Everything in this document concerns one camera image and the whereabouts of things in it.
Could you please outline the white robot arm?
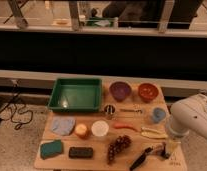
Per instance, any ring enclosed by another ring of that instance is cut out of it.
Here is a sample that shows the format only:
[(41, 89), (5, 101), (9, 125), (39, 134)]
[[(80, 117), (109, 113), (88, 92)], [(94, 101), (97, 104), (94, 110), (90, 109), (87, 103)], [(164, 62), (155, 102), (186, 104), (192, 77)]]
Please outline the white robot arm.
[(171, 139), (180, 139), (192, 130), (207, 139), (207, 96), (197, 94), (171, 105), (165, 130)]

